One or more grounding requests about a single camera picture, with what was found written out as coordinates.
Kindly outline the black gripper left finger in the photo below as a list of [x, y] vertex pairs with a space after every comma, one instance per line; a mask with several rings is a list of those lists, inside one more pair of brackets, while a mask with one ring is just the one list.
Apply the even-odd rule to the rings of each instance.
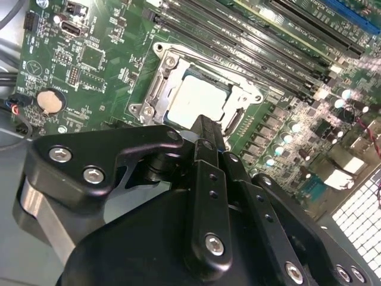
[[21, 228], [48, 243], [65, 267], [91, 233], [165, 193], [187, 193], [189, 272], [218, 279], [232, 265], [226, 177], [211, 119], [182, 137], [165, 125], [44, 136], [26, 155]]

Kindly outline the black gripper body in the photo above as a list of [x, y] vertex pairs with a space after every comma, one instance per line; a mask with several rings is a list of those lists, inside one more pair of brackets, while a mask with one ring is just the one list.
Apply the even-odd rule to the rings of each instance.
[[[60, 285], [201, 285], [183, 259], [187, 193], [165, 192], [85, 237]], [[255, 228], [230, 207], [233, 263], [217, 285], [277, 285]]]

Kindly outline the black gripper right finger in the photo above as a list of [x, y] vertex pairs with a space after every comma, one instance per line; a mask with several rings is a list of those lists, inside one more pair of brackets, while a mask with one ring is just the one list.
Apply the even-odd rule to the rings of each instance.
[[373, 285], [368, 273], [324, 229], [265, 174], [253, 178], [224, 149], [221, 127], [211, 132], [222, 152], [227, 197], [247, 223], [241, 242], [259, 263], [266, 285]]

